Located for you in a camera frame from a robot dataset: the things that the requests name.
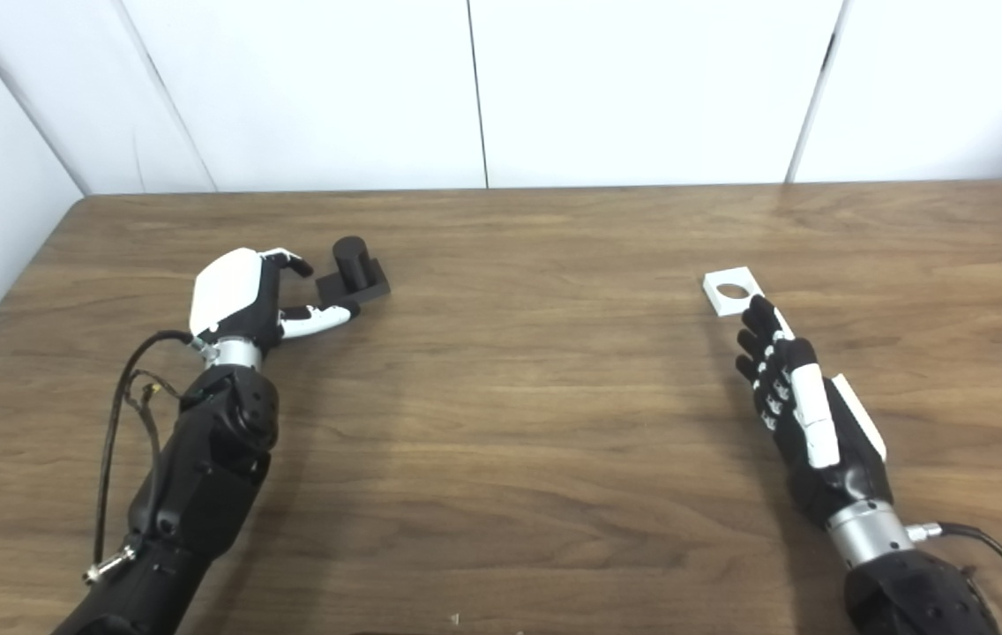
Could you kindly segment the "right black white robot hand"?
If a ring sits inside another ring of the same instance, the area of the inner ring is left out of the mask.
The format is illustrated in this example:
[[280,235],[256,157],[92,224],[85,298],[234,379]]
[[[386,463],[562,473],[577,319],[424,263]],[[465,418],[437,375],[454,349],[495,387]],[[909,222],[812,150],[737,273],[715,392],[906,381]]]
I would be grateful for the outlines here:
[[763,295],[752,297],[741,319],[736,369],[752,387],[752,405],[800,513],[823,526],[852,504],[891,504],[884,439],[845,378],[825,374],[812,343]]

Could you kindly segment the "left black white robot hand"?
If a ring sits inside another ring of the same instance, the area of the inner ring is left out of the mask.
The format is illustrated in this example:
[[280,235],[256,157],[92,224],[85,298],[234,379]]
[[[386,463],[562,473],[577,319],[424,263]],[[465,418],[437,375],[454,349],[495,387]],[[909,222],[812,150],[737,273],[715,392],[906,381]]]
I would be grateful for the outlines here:
[[314,268],[284,248],[239,248],[216,258],[195,279],[188,330],[212,365],[259,365],[281,341],[314,336],[360,314],[345,301],[280,306],[280,273],[309,278]]

